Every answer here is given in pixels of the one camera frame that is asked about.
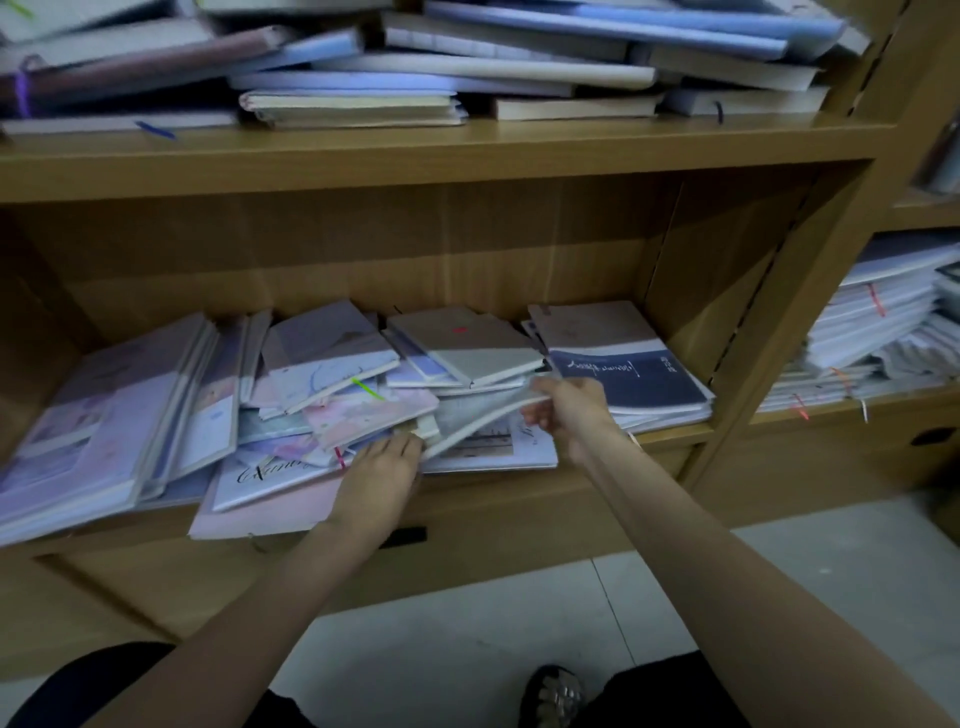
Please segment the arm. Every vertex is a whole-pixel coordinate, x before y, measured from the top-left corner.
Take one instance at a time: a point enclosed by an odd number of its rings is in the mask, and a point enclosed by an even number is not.
[[[326,599],[396,526],[421,450],[405,434],[361,451],[330,517],[85,728],[243,725]]]
[[[588,382],[540,380],[553,400],[524,414],[566,439],[751,724],[954,725],[893,662],[625,437],[602,387]]]

